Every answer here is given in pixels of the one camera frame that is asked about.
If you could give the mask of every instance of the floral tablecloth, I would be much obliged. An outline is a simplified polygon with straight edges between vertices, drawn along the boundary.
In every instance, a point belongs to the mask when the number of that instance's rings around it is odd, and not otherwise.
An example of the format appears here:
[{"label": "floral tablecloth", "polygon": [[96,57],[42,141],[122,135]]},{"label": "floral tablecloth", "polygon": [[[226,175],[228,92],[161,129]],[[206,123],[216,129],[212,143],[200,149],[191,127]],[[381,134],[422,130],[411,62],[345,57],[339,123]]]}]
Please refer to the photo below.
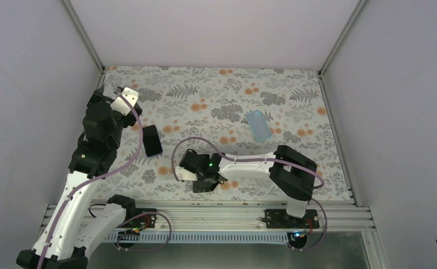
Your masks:
[{"label": "floral tablecloth", "polygon": [[[170,158],[174,146],[189,136],[212,141],[225,153],[263,154],[288,145],[318,163],[326,186],[315,191],[318,200],[349,200],[347,184],[333,138],[317,74],[310,70],[199,67],[110,66],[105,94],[116,85],[139,92],[143,126],[155,124],[163,153],[139,157],[120,173],[101,183],[95,198],[119,193],[137,200],[284,201],[286,195],[271,180],[235,178],[210,193],[193,193],[191,183],[177,183]],[[244,114],[260,110],[273,137],[258,142]],[[118,157],[111,169],[131,158],[138,144],[138,126],[123,131]],[[187,148],[212,153],[200,141]]]}]

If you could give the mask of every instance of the phone case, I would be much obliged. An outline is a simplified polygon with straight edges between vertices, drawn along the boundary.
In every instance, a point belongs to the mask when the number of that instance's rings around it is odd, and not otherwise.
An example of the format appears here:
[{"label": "phone case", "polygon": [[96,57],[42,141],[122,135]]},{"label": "phone case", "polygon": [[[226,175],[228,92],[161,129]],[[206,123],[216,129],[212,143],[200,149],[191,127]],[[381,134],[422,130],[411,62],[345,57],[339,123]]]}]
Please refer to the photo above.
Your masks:
[{"label": "phone case", "polygon": [[260,110],[246,113],[245,118],[252,128],[253,135],[255,135],[255,138],[258,141],[266,140],[273,136],[266,120],[264,119],[263,113]]}]

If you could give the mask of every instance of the purple cable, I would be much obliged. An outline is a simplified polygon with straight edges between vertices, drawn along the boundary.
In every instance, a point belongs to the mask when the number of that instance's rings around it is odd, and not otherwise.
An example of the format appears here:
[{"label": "purple cable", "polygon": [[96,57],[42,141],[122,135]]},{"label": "purple cable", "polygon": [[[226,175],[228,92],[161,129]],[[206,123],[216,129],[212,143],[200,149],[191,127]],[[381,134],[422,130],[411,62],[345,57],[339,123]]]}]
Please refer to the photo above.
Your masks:
[{"label": "purple cable", "polygon": [[299,169],[299,170],[305,171],[305,172],[307,172],[307,173],[309,173],[309,174],[311,174],[311,175],[313,175],[313,176],[315,176],[315,177],[317,177],[317,178],[319,179],[319,181],[321,182],[321,184],[318,185],[318,186],[316,186],[316,187],[314,187],[313,189],[320,189],[320,188],[324,187],[324,184],[325,184],[324,179],[323,179],[320,175],[316,174],[316,172],[314,172],[314,171],[312,171],[312,170],[309,170],[309,169],[306,168],[306,167],[303,167],[303,166],[298,165],[298,164],[291,163],[291,162],[289,162],[289,161],[283,161],[283,160],[275,159],[275,158],[269,158],[269,159],[264,159],[264,158],[253,158],[253,159],[236,159],[236,160],[235,160],[235,159],[232,159],[232,158],[230,158],[230,157],[225,156],[225,155],[224,155],[224,154],[223,154],[223,153],[222,153],[222,152],[221,152],[221,151],[220,151],[220,150],[219,150],[219,149],[218,149],[214,144],[212,144],[209,140],[207,140],[207,139],[205,139],[205,138],[202,138],[202,137],[197,137],[197,136],[192,136],[192,137],[185,138],[184,140],[180,141],[180,142],[176,145],[176,147],[174,148],[174,150],[173,150],[173,155],[172,155],[172,157],[171,157],[171,166],[172,166],[172,168],[173,168],[173,173],[174,173],[175,180],[177,180],[177,181],[179,181],[179,178],[177,177],[177,174],[176,174],[175,169],[174,169],[174,155],[175,155],[175,152],[176,152],[177,148],[178,148],[182,143],[184,143],[185,141],[188,141],[188,140],[192,140],[192,139],[201,140],[201,141],[204,141],[205,143],[209,144],[209,145],[213,148],[213,150],[215,150],[215,151],[220,155],[220,157],[224,158],[224,159],[227,160],[227,161],[236,161],[237,163],[248,163],[248,162],[251,162],[251,161],[274,161],[274,162],[276,162],[276,163],[280,163],[280,164],[284,164],[284,165],[292,166],[292,167],[297,168],[297,169]]},{"label": "purple cable", "polygon": [[137,156],[139,155],[139,153],[140,153],[141,144],[142,144],[142,142],[143,142],[143,127],[142,127],[142,124],[141,124],[141,121],[140,121],[140,116],[138,115],[138,113],[136,112],[136,110],[134,109],[134,107],[133,107],[133,106],[128,102],[128,100],[126,100],[126,99],[123,97],[123,95],[119,94],[118,97],[120,97],[121,100],[123,100],[123,101],[126,103],[126,105],[129,107],[129,109],[131,110],[131,112],[132,112],[133,115],[134,115],[134,118],[136,119],[136,122],[138,123],[138,125],[139,125],[139,127],[140,127],[140,130],[139,130],[139,132],[140,132],[140,142],[139,142],[138,147],[136,148],[136,152],[134,152],[134,154],[133,154],[133,156],[131,157],[130,160],[128,160],[125,164],[123,164],[123,165],[120,166],[119,168],[116,168],[116,169],[114,169],[114,170],[111,171],[111,172],[108,172],[108,173],[103,174],[103,175],[99,175],[98,177],[94,177],[94,178],[92,178],[92,179],[90,179],[90,180],[87,180],[87,181],[85,181],[85,182],[79,184],[75,189],[73,189],[73,190],[72,190],[72,191],[67,195],[67,198],[68,198],[68,199],[65,199],[65,201],[63,201],[62,205],[60,206],[60,209],[58,210],[57,215],[55,216],[55,218],[54,218],[53,221],[52,221],[52,225],[50,226],[49,233],[47,234],[47,239],[45,240],[45,244],[44,244],[44,248],[43,248],[43,250],[42,250],[42,254],[40,255],[40,258],[39,258],[39,263],[37,264],[37,269],[41,269],[41,268],[42,268],[42,263],[44,262],[45,255],[47,254],[47,250],[48,250],[48,247],[47,247],[47,246],[50,244],[50,241],[51,241],[51,239],[52,239],[52,235],[53,235],[53,233],[54,233],[54,230],[55,230],[55,228],[57,227],[57,223],[58,223],[58,221],[60,220],[60,217],[61,217],[63,211],[64,211],[65,208],[67,207],[68,202],[73,198],[73,195],[74,195],[76,192],[78,192],[81,188],[83,188],[84,186],[86,186],[86,185],[88,185],[88,184],[90,184],[90,183],[92,183],[92,182],[95,182],[95,181],[97,181],[97,180],[100,180],[100,179],[104,179],[104,178],[106,178],[106,177],[109,177],[109,176],[111,176],[111,175],[113,175],[113,174],[116,174],[117,172],[123,170],[123,169],[126,168],[128,165],[130,165],[130,164],[131,164],[131,163],[136,159],[136,157],[137,157]]},{"label": "purple cable", "polygon": [[[309,247],[309,248],[299,248],[299,249],[298,249],[299,251],[310,251],[311,249],[316,248],[317,246],[321,245],[321,243],[322,243],[324,237],[326,237],[326,232],[327,232],[327,215],[326,215],[326,212],[324,211],[324,208],[322,207],[321,203],[318,202],[318,200],[316,200],[316,199],[314,199],[314,198],[311,198],[311,200],[313,200],[315,203],[317,203],[318,206],[319,206],[319,207],[321,208],[321,210],[323,211],[323,215],[324,215],[324,230],[323,230],[323,233],[322,233],[322,235],[321,235],[321,238],[319,238],[319,240],[318,240],[314,245],[312,245],[312,246]],[[290,245],[290,243],[286,243],[286,244],[288,245],[288,247],[291,248],[292,251],[295,250],[295,248],[294,248],[292,245]]]},{"label": "purple cable", "polygon": [[159,250],[163,249],[163,248],[164,248],[164,247],[169,243],[169,241],[171,241],[171,237],[172,237],[172,233],[173,233],[173,227],[172,227],[172,225],[171,225],[171,222],[169,221],[169,219],[168,219],[166,216],[164,216],[163,214],[161,214],[161,213],[159,213],[159,212],[145,212],[145,213],[141,213],[141,214],[136,215],[136,216],[132,217],[131,219],[129,219],[129,220],[127,220],[127,221],[121,223],[120,225],[118,225],[117,228],[119,228],[119,227],[121,227],[121,226],[123,226],[123,225],[125,225],[125,224],[128,224],[130,221],[133,221],[133,220],[135,220],[135,219],[137,219],[137,218],[139,218],[139,217],[146,216],[146,215],[159,215],[159,216],[163,217],[163,218],[166,220],[166,222],[168,223],[168,226],[169,226],[169,236],[168,236],[168,239],[166,240],[166,242],[164,242],[162,245],[160,245],[160,246],[157,247],[157,248],[149,248],[149,249],[131,249],[131,250],[130,250],[129,248],[123,248],[123,247],[120,247],[120,246],[119,246],[119,241],[120,241],[121,239],[123,239],[123,238],[125,238],[125,237],[127,237],[127,236],[132,235],[132,234],[123,234],[123,235],[121,235],[121,236],[118,237],[118,240],[117,240],[117,243],[116,243],[116,246],[118,247],[118,250],[122,250],[122,251],[133,251],[133,252],[153,252],[153,251],[159,251]]}]

